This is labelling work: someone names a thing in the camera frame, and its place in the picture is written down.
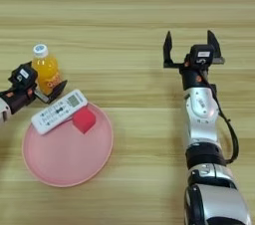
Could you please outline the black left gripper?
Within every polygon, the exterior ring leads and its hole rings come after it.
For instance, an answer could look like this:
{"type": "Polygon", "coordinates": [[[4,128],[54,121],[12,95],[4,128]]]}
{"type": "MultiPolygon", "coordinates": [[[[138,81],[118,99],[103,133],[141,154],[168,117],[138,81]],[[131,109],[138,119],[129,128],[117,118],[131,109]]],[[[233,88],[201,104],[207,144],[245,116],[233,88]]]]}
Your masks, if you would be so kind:
{"type": "Polygon", "coordinates": [[[62,93],[67,82],[60,82],[48,96],[42,94],[36,84],[28,88],[12,87],[7,91],[0,92],[0,113],[16,113],[35,99],[50,104],[62,93]]]}

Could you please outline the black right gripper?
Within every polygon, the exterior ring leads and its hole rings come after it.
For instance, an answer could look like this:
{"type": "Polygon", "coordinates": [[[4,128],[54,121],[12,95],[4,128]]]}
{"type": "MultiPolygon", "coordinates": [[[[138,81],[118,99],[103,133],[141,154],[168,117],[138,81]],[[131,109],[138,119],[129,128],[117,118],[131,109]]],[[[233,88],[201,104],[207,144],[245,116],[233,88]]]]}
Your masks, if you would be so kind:
{"type": "MultiPolygon", "coordinates": [[[[221,51],[219,43],[214,33],[210,30],[207,31],[207,43],[214,48],[214,57],[220,58],[221,51]]],[[[165,68],[178,69],[180,65],[178,63],[175,63],[170,56],[171,49],[171,34],[170,32],[167,32],[163,44],[163,66],[165,68]]],[[[190,55],[187,55],[184,63],[180,67],[183,88],[185,90],[188,90],[190,88],[209,88],[210,84],[207,81],[209,67],[209,63],[191,65],[190,55]]]]}

